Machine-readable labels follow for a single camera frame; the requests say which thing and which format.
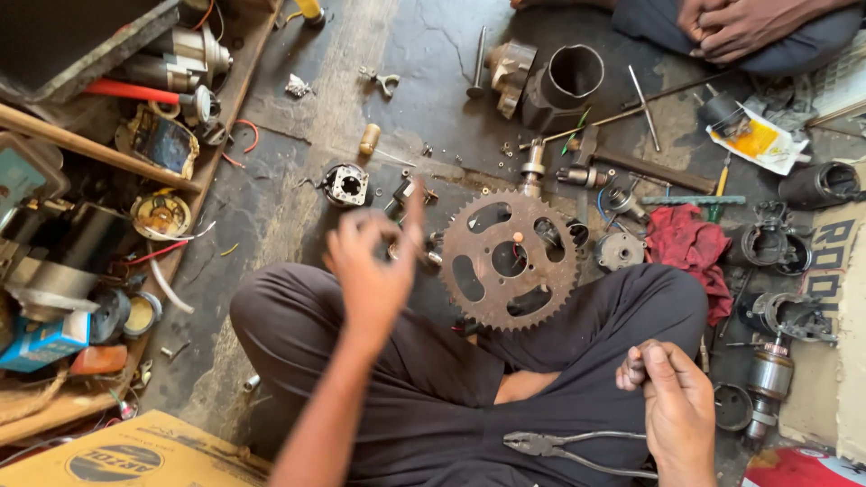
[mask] hammer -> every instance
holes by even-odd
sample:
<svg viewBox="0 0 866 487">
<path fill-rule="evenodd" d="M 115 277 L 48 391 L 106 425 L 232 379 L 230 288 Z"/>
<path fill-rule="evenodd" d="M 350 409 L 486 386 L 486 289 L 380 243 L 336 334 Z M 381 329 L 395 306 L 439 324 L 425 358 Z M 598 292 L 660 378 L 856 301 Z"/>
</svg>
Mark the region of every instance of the hammer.
<svg viewBox="0 0 866 487">
<path fill-rule="evenodd" d="M 570 149 L 576 150 L 572 159 L 572 167 L 587 167 L 594 159 L 619 166 L 629 171 L 651 176 L 652 178 L 666 181 L 672 185 L 678 185 L 701 194 L 713 194 L 716 181 L 702 178 L 695 174 L 677 171 L 667 166 L 649 162 L 626 154 L 614 153 L 598 144 L 598 127 L 589 125 L 584 129 L 581 140 L 572 140 Z"/>
</svg>

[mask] blue box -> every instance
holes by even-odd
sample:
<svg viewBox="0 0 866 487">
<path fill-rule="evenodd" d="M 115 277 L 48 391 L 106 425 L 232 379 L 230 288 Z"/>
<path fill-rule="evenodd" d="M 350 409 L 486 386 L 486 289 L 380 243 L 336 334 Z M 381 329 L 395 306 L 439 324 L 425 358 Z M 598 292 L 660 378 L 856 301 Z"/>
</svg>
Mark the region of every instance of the blue box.
<svg viewBox="0 0 866 487">
<path fill-rule="evenodd" d="M 0 355 L 0 368 L 33 372 L 88 345 L 90 314 L 75 311 L 63 321 L 51 323 L 18 316 L 15 329 L 15 340 Z"/>
</svg>

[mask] hand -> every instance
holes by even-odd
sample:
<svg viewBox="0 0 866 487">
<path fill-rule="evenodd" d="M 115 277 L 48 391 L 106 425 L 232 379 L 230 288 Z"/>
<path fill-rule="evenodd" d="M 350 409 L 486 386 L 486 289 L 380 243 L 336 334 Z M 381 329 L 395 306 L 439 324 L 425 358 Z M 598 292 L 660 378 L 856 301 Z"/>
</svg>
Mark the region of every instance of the hand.
<svg viewBox="0 0 866 487">
<path fill-rule="evenodd" d="M 423 181 L 415 179 L 415 184 L 402 231 L 381 210 L 364 209 L 346 213 L 339 228 L 327 233 L 323 260 L 337 277 L 346 305 L 342 335 L 373 356 L 381 352 L 406 305 L 423 245 Z M 397 238 L 396 261 L 385 263 L 373 255 L 383 237 Z"/>
<path fill-rule="evenodd" d="M 660 485 L 715 486 L 715 405 L 707 376 L 677 345 L 648 340 L 632 347 L 617 369 L 618 388 L 641 384 Z"/>
<path fill-rule="evenodd" d="M 698 19 L 704 12 L 724 8 L 727 0 L 680 0 L 680 13 L 676 17 L 676 25 L 692 41 L 700 42 L 709 35 L 698 24 Z"/>
<path fill-rule="evenodd" d="M 709 33 L 691 55 L 728 64 L 790 35 L 822 10 L 813 0 L 737 0 L 719 10 L 704 11 L 698 30 Z"/>
</svg>

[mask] dark trousers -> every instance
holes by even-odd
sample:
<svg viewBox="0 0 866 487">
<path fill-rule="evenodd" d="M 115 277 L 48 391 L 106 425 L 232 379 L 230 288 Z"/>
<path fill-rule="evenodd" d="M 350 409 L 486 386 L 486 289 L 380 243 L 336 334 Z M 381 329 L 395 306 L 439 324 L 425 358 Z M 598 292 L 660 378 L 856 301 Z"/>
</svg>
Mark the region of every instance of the dark trousers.
<svg viewBox="0 0 866 487">
<path fill-rule="evenodd" d="M 613 26 L 688 54 L 697 44 L 676 25 L 680 0 L 617 0 Z M 801 75 L 830 62 L 851 43 L 863 20 L 863 2 L 803 24 L 788 37 L 744 57 L 738 68 L 763 76 Z"/>
<path fill-rule="evenodd" d="M 333 276 L 281 263 L 256 271 L 231 303 L 231 322 L 275 397 L 309 397 L 338 338 L 344 308 Z M 572 435 L 644 432 L 641 391 L 620 391 L 615 369 L 650 338 L 697 352 L 707 297 L 691 276 L 642 264 L 578 288 L 556 315 L 518 332 L 483 331 L 478 345 L 406 309 L 372 372 L 349 484 L 468 484 L 469 471 L 509 485 L 628 485 L 563 458 L 507 448 L 515 431 Z M 561 371 L 531 399 L 494 406 L 502 375 Z M 567 447 L 599 464 L 637 468 L 643 441 L 593 439 Z"/>
</svg>

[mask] blue wire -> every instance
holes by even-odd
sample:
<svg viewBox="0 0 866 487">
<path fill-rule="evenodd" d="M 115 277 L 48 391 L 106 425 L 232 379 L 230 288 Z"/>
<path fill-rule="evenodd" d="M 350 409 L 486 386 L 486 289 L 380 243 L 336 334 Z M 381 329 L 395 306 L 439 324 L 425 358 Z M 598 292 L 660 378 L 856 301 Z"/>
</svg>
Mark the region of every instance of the blue wire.
<svg viewBox="0 0 866 487">
<path fill-rule="evenodd" d="M 604 214 L 604 210 L 602 210 L 601 208 L 601 193 L 603 193 L 605 189 L 607 189 L 607 186 L 598 191 L 598 199 L 596 200 L 596 204 L 598 205 L 598 213 L 601 214 L 601 218 L 604 220 L 605 223 L 607 223 L 610 222 L 611 219 L 607 218 L 607 215 Z M 619 226 L 617 222 L 613 222 L 613 224 L 616 225 L 619 230 L 623 229 L 623 227 Z"/>
</svg>

